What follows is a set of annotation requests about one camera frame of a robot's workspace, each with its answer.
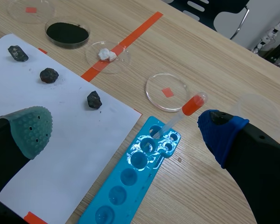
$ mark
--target plastic pipette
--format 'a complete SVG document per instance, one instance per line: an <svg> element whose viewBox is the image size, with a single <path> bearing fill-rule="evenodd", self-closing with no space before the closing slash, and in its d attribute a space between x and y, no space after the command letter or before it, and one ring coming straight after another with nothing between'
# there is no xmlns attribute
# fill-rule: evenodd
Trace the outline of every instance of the plastic pipette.
<svg viewBox="0 0 280 224"><path fill-rule="evenodd" d="M166 125L164 125L156 134L154 134L153 138L160 138L181 119L192 115L195 111L197 111L206 103L207 99L207 94L204 92L200 92L193 96L184 106L182 106L182 108L177 112L177 114Z"/></svg>

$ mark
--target white solid chunk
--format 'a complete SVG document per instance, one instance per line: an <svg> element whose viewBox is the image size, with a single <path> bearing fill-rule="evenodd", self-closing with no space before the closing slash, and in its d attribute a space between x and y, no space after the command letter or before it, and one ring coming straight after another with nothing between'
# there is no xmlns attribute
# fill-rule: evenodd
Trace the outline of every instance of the white solid chunk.
<svg viewBox="0 0 280 224"><path fill-rule="evenodd" d="M112 62L116 58L117 58L117 55L113 51L110 51L110 53L109 53L109 61Z"/></svg>
<svg viewBox="0 0 280 224"><path fill-rule="evenodd" d="M110 51L107 48L101 49L99 51L98 57L102 61L106 61L109 58Z"/></svg>

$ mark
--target dark mineral sample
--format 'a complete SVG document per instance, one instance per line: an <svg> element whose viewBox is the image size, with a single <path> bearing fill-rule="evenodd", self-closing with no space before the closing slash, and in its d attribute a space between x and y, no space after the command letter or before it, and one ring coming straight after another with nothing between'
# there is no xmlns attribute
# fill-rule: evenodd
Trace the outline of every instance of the dark mineral sample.
<svg viewBox="0 0 280 224"><path fill-rule="evenodd" d="M96 91L91 92L87 97L88 106L93 109L98 109L101 107L101 98L98 96Z"/></svg>
<svg viewBox="0 0 280 224"><path fill-rule="evenodd" d="M58 78L59 74L54 69L46 68L44 71L41 71L40 75L41 80L45 83L53 83Z"/></svg>
<svg viewBox="0 0 280 224"><path fill-rule="evenodd" d="M10 46L8 48L9 53L17 62L25 62L29 59L29 57L25 54L25 52L18 46Z"/></svg>

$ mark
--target black chair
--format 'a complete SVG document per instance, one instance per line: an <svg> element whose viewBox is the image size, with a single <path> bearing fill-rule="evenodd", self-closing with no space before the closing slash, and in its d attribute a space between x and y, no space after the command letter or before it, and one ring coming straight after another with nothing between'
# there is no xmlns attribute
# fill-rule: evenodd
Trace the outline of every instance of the black chair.
<svg viewBox="0 0 280 224"><path fill-rule="evenodd" d="M172 7L178 9L179 11L188 11L199 17L199 21L209 28L216 31L214 26L215 17L221 12L229 12L237 14L245 8L247 11L237 28L237 31L230 38L231 40L238 34L241 29L246 17L249 13L249 8L246 4L249 0L190 0L193 3L196 3L198 6L204 8L204 11L200 11L190 5L188 5L188 0L174 0L169 3Z"/></svg>

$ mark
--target wooden table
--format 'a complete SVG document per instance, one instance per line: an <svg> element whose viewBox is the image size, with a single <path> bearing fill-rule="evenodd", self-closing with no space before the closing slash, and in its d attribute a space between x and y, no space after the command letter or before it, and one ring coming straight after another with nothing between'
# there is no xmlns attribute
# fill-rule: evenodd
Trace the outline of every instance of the wooden table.
<svg viewBox="0 0 280 224"><path fill-rule="evenodd" d="M56 16L73 15L89 23L91 42L107 37L119 42L154 12L164 14L129 47L132 61L125 72L100 73L92 80L143 116L67 223L76 223L146 119L154 115L167 122L172 117L154 107L145 94L148 77L160 72L179 75L192 93L205 91L210 99L199 112L176 126L182 141L175 154L164 161L132 223L255 223L241 190L206 148L196 122L206 109L228 111L245 93L261 94L280 106L280 69L160 0L53 2ZM44 24L19 23L8 15L6 7L6 1L0 0L0 37L14 33L80 76L90 67L86 47L56 47L46 39Z"/></svg>

